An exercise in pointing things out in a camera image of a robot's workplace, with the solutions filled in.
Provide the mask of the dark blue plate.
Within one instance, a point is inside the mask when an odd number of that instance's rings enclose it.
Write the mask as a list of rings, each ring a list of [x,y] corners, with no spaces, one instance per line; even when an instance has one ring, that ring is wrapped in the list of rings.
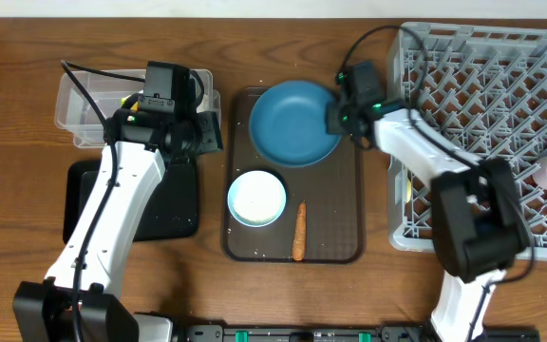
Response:
[[[327,133],[326,109],[335,99],[321,85],[287,81],[267,89],[249,116],[255,150],[277,165],[297,168],[316,164],[341,142]]]

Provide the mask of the yellow snack wrapper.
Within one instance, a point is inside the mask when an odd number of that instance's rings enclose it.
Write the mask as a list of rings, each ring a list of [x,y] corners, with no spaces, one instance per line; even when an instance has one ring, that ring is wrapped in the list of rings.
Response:
[[[122,99],[122,108],[132,111],[138,110],[139,94],[135,93]]]

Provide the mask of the light blue rice bowl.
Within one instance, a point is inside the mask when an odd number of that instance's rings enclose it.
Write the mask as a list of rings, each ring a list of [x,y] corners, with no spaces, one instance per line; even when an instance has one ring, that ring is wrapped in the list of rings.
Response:
[[[282,181],[262,170],[241,174],[231,184],[227,205],[239,223],[260,228],[276,221],[283,213],[287,195]]]

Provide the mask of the orange carrot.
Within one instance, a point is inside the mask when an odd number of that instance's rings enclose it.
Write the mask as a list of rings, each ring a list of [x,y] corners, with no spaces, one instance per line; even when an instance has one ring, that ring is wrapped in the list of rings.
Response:
[[[306,254],[307,244],[307,204],[303,200],[298,207],[292,243],[292,259],[302,261]]]

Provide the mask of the yellow plastic spoon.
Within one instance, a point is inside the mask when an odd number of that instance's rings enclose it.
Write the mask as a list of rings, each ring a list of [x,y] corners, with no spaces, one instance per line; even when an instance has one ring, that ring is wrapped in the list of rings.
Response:
[[[406,181],[406,195],[405,195],[405,204],[412,201],[412,178],[410,171],[407,166],[405,166],[405,181]]]

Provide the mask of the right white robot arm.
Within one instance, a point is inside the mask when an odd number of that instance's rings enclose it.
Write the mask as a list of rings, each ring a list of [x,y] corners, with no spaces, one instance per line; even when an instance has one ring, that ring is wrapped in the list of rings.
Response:
[[[434,130],[403,104],[330,104],[330,135],[365,138],[400,161],[431,196],[432,243],[444,269],[429,318],[438,341],[475,341],[495,289],[509,282],[516,256],[535,247],[519,209],[509,163],[484,160]]]

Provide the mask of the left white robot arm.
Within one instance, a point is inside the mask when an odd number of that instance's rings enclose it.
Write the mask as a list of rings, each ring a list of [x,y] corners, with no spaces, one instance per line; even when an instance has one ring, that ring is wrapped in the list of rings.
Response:
[[[131,313],[120,301],[126,261],[143,220],[168,207],[197,223],[180,169],[221,151],[219,111],[118,109],[105,122],[112,143],[64,251],[40,282],[23,281],[12,307],[25,341],[171,341],[172,319]]]

